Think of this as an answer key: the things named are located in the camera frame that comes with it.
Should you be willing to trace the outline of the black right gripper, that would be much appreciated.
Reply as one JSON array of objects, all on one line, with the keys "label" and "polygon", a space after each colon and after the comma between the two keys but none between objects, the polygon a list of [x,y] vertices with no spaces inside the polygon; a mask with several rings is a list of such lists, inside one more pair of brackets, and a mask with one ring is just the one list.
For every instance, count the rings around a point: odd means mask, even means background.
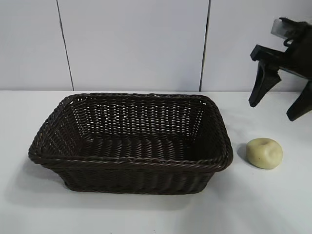
[{"label": "black right gripper", "polygon": [[[279,70],[307,80],[312,79],[312,25],[280,17],[273,21],[271,34],[283,39],[284,52],[256,45],[250,56],[258,61],[256,80],[248,99],[255,107],[280,81]],[[312,110],[312,82],[308,81],[297,100],[286,112],[290,121]]]}]

